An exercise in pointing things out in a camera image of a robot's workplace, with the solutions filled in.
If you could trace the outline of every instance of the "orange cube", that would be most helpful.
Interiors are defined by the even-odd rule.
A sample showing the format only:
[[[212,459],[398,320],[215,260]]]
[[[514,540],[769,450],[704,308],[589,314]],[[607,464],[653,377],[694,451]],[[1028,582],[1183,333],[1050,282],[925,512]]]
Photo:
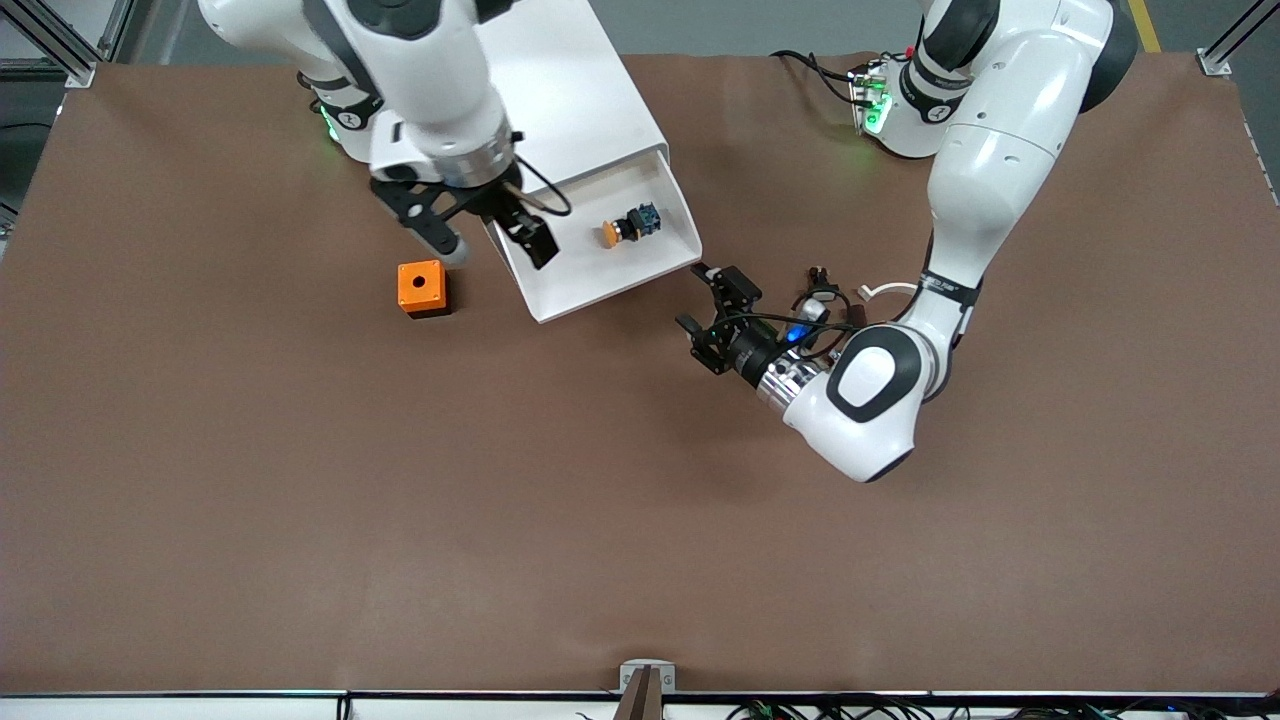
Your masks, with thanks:
[[[396,284],[401,310],[415,320],[453,313],[449,305],[449,275],[439,260],[401,265]]]

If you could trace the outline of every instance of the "black cable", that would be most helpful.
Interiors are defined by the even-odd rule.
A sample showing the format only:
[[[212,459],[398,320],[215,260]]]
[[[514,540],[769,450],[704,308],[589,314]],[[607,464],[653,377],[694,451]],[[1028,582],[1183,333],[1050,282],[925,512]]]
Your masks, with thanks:
[[[774,315],[772,313],[739,313],[736,315],[730,315],[727,318],[721,318],[719,320],[716,320],[714,323],[707,325],[707,328],[704,328],[704,331],[709,332],[712,328],[716,328],[718,325],[724,325],[724,324],[732,323],[735,320],[773,320],[776,323],[792,323],[792,324],[796,324],[796,325],[806,325],[806,327],[810,327],[810,328],[827,328],[827,329],[842,327],[842,323],[838,323],[838,324],[837,323],[818,323],[818,322],[814,322],[814,320],[801,320],[800,318],[791,318],[788,315]]]
[[[847,295],[845,295],[844,292],[841,292],[838,290],[822,288],[822,287],[809,288],[808,291],[805,291],[804,295],[801,295],[800,297],[797,297],[796,301],[791,304],[791,309],[796,310],[797,307],[800,307],[800,305],[804,304],[805,300],[810,300],[815,295],[823,293],[823,292],[831,293],[832,296],[835,296],[836,299],[841,300],[845,304],[845,322],[840,323],[840,325],[852,328],[852,325],[850,324],[849,319],[850,319],[850,315],[854,314],[854,302],[851,300],[849,300]],[[824,332],[827,332],[829,329],[836,329],[836,324],[831,324],[831,325],[828,325],[828,327],[818,331],[818,334],[822,334],[822,333],[824,333]],[[852,337],[852,334],[855,332],[856,332],[856,329],[845,329],[845,332],[840,333],[836,337],[836,340],[831,341],[831,343],[828,343],[822,350],[808,352],[808,354],[801,354],[800,359],[801,360],[817,360],[818,357],[822,357],[823,355],[827,355],[828,352],[831,352],[832,350],[835,350],[836,346],[840,345],[845,340],[845,336]],[[796,342],[796,343],[794,343],[791,347],[795,347],[797,345],[803,345],[803,343],[808,342],[810,338],[817,340],[817,336],[814,333],[805,333],[805,336],[801,337],[800,341]],[[932,715],[929,716],[929,720],[934,720]]]
[[[561,202],[564,204],[564,209],[563,210],[553,210],[553,209],[548,208],[547,205],[543,205],[541,208],[539,208],[539,210],[541,210],[543,213],[547,213],[548,215],[556,215],[557,218],[564,218],[570,213],[573,211],[573,204],[568,201],[568,197],[564,197],[564,193],[561,192],[561,190],[558,187],[556,187],[556,183],[553,183],[552,181],[547,179],[545,176],[543,176],[541,173],[538,172],[538,168],[530,165],[529,160],[525,160],[520,155],[516,155],[516,161],[520,163],[521,165],[524,165],[525,169],[527,169],[530,173],[534,173],[534,176],[538,177],[538,179],[543,181],[543,183],[547,184],[547,187],[549,187],[552,190],[552,192],[556,193],[556,197],[559,197]]]
[[[849,720],[867,720],[868,717],[876,715],[877,712],[883,712],[884,715],[888,715],[892,720],[899,720],[897,715],[895,715],[890,707],[886,707],[883,705],[870,707],[858,715],[852,715],[851,712],[845,712],[845,716]]]
[[[1276,10],[1280,10],[1280,5],[1276,5],[1275,8],[1271,8],[1270,10],[1267,10],[1267,14],[1262,15],[1261,20],[1258,20],[1257,23],[1253,24],[1253,27],[1251,27],[1249,29],[1247,29],[1244,32],[1244,35],[1242,35],[1240,38],[1235,41],[1235,45],[1233,45],[1231,47],[1229,47],[1226,50],[1226,53],[1222,54],[1222,56],[1224,58],[1229,58],[1231,55],[1231,53],[1235,53],[1235,49],[1239,47],[1240,45],[1243,45],[1244,41],[1248,40],[1249,37],[1252,37],[1253,33],[1257,32],[1258,28],[1262,27],[1263,23],[1266,23],[1268,19],[1271,19],[1271,15],[1276,14]]]
[[[54,129],[50,123],[13,123],[8,126],[0,126],[0,129],[17,129],[17,128],[45,128]]]
[[[1245,10],[1243,15],[1240,15],[1239,18],[1236,18],[1235,23],[1233,23],[1231,27],[1226,28],[1226,32],[1224,32],[1221,37],[1219,37],[1216,41],[1213,41],[1213,45],[1210,45],[1208,50],[1206,50],[1204,54],[1206,55],[1212,55],[1213,51],[1217,50],[1219,45],[1221,45],[1222,42],[1226,42],[1226,36],[1231,35],[1235,31],[1235,28],[1240,27],[1240,24],[1243,24],[1244,20],[1249,19],[1249,15],[1253,14],[1253,10],[1257,10],[1260,6],[1262,6],[1262,3],[1265,3],[1265,1],[1266,0],[1256,0],[1253,3],[1253,6],[1251,6],[1248,10]]]
[[[856,105],[859,108],[870,108],[872,106],[870,102],[868,102],[865,100],[856,100],[854,97],[850,97],[850,96],[845,95],[844,92],[841,92],[840,90],[837,90],[836,86],[831,85],[832,79],[838,79],[838,81],[842,81],[842,82],[849,82],[849,74],[841,74],[841,73],[837,73],[836,70],[831,70],[831,69],[827,69],[827,68],[819,65],[818,64],[818,56],[814,55],[813,53],[809,53],[809,56],[806,58],[806,56],[796,53],[795,50],[778,50],[777,53],[771,53],[769,58],[795,58],[795,59],[800,60],[801,63],[804,63],[804,65],[806,68],[809,68],[810,70],[818,73],[818,79],[820,79],[822,85],[826,85],[827,90],[829,90],[831,94],[835,95],[836,97],[840,97],[845,102],[847,102],[850,105]]]
[[[338,714],[334,715],[334,719],[351,720],[351,693],[342,693],[338,696]]]
[[[810,70],[827,76],[831,79],[841,79],[841,81],[849,79],[849,76],[840,74],[836,70],[831,70],[819,65],[818,56],[814,55],[813,53],[809,53],[808,55],[801,55],[795,50],[778,50],[777,53],[771,53],[769,58],[795,58],[796,60],[804,63],[805,67],[809,68]]]
[[[1120,710],[1116,710],[1115,712],[1108,712],[1107,715],[1119,719],[1125,712],[1129,712],[1130,710],[1135,710],[1138,706],[1144,705],[1146,702],[1147,702],[1147,698],[1142,697],[1142,698],[1138,698],[1138,700],[1130,702],[1129,705],[1121,707]]]
[[[892,702],[893,705],[897,705],[899,707],[901,707],[905,712],[908,712],[908,715],[910,715],[913,717],[915,716],[915,711],[919,711],[919,712],[923,712],[924,716],[928,717],[929,720],[938,720],[937,717],[933,716],[932,712],[929,712],[928,710],[925,710],[924,707],[922,707],[922,706],[919,706],[919,705],[916,705],[914,702],[909,702],[909,701],[899,700],[899,698],[892,698],[892,697],[888,698],[888,701]]]

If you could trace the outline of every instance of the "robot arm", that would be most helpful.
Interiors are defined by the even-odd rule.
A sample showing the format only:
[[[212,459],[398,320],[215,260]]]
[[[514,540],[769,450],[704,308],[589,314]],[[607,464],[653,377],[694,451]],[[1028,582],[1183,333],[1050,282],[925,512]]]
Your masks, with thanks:
[[[1114,22],[1121,15],[1107,0],[922,5],[925,42],[913,60],[893,68],[888,82],[874,83],[892,90],[870,99],[873,111],[860,118],[891,150],[937,152],[928,187],[933,242],[910,307],[891,323],[856,332],[829,368],[788,343],[762,340],[758,328],[742,332],[745,325],[731,316],[705,331],[681,319],[695,356],[718,346],[724,360],[717,366],[739,369],[810,447],[859,482],[883,477],[914,450],[920,405],[946,386],[951,352],[987,265],[1048,177],[1075,118],[1089,106],[1087,94],[1100,83],[1119,83],[1115,73],[1100,81],[1098,58],[1108,46],[1120,47],[1119,60],[1108,61],[1120,61],[1123,76],[1134,47],[1132,38],[1111,44],[1112,35],[1133,28]],[[986,24],[966,28],[956,17]],[[955,44],[963,37],[969,46],[936,49],[952,60],[969,58],[964,67],[931,56],[931,41]],[[933,85],[922,88],[929,78]],[[896,105],[890,94],[897,95]],[[716,282],[712,278],[713,290]],[[714,337],[724,334],[724,325],[737,325],[732,338]],[[742,372],[756,366],[758,374]]]
[[[849,477],[874,480],[915,447],[920,405],[942,389],[987,265],[1057,160],[1091,67],[1074,40],[1033,31],[974,79],[929,176],[933,249],[911,306],[855,334],[783,414]]]
[[[200,0],[209,27],[228,44],[288,58],[320,99],[334,140],[369,161],[372,118],[381,99],[357,87],[302,14],[302,0]]]
[[[200,0],[206,22],[229,42],[303,68],[337,138],[369,163],[374,193],[429,251],[448,265],[466,260],[448,220],[467,211],[495,223],[541,268],[558,246],[525,206],[518,133],[476,35],[512,3]],[[449,196],[447,210],[436,209],[442,196]],[[563,210],[539,209],[570,210],[567,201]]]

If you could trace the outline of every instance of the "brown table surface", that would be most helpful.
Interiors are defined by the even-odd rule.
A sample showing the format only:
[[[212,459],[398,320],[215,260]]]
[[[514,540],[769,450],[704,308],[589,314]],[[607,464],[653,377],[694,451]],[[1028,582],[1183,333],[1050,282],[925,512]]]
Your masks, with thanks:
[[[764,309],[915,277],[928,161],[778,60],[627,65]],[[1271,689],[1277,241],[1233,85],[1139,58],[858,486],[689,357],[686,273],[539,327],[477,245],[408,320],[292,70],[102,67],[0,265],[0,688]]]

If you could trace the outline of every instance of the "metal frame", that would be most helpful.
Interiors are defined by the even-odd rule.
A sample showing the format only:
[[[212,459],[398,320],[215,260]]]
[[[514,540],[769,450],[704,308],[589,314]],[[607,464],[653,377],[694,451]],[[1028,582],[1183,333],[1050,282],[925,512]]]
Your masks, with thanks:
[[[0,200],[0,256],[4,255],[4,242],[13,234],[13,225],[18,222],[18,210],[10,208],[8,202]]]
[[[1231,74],[1231,64],[1228,58],[1253,35],[1262,23],[1280,10],[1280,0],[1256,0],[1226,32],[1219,37],[1208,49],[1196,50],[1199,58],[1201,69],[1211,77],[1224,77]]]
[[[0,14],[67,73],[69,87],[93,82],[93,65],[106,58],[45,0],[0,0]]]
[[[111,8],[111,15],[106,19],[106,27],[102,28],[102,38],[97,44],[102,56],[108,60],[115,59],[116,50],[124,37],[124,23],[133,14],[134,5],[137,5],[134,0],[115,0],[115,5]]]
[[[1252,720],[1275,717],[1280,720],[1280,696],[1265,693],[1135,693],[1135,692],[675,692],[666,693],[659,688],[659,678],[655,676],[659,667],[646,667],[632,674],[625,692],[614,691],[205,691],[205,692],[87,692],[87,693],[6,693],[0,697],[0,714],[6,717],[26,717],[28,715],[17,712],[15,703],[32,701],[49,701],[49,711],[36,715],[44,720],[52,717],[67,717],[68,720],[83,720],[84,717],[137,717],[143,714],[133,708],[132,712],[95,712],[84,701],[100,700],[105,703],[111,701],[168,701],[166,705],[156,706],[154,711],[146,712],[154,717],[182,717],[192,714],[192,703],[200,700],[244,700],[257,702],[270,701],[319,701],[328,705],[323,716],[339,717],[343,720],[356,720],[365,716],[365,712],[380,705],[381,701],[392,703],[413,702],[417,710],[413,717],[458,717],[460,715],[474,715],[477,712],[465,712],[458,708],[462,705],[474,705],[480,708],[492,705],[507,703],[548,703],[548,705],[588,705],[595,706],[593,712],[600,712],[600,705],[617,708],[616,720],[655,720],[655,717],[668,716],[666,714],[654,715],[652,710],[658,707],[699,708],[728,706],[745,707],[746,703],[763,702],[768,705],[786,705],[795,707],[829,707],[832,705],[844,706],[846,710],[868,710],[883,707],[886,705],[901,706],[911,703],[913,707],[932,708],[934,717],[946,717],[946,712],[956,708],[969,708],[972,714],[966,717],[973,720],[995,720],[1009,717],[1010,708],[1080,708],[1093,707],[1106,714],[1123,711],[1143,712],[1144,720],[1194,720],[1188,715],[1189,708],[1198,711],[1217,711],[1220,720]],[[73,706],[63,707],[54,712],[59,701],[73,701]],[[714,717],[722,717],[723,708]],[[385,716],[380,712],[370,712],[374,716]],[[521,716],[520,714],[486,714],[484,716],[507,717]],[[209,714],[210,717],[275,717],[276,714],[259,706],[253,712],[241,707],[234,714]],[[410,715],[398,712],[396,717]]]

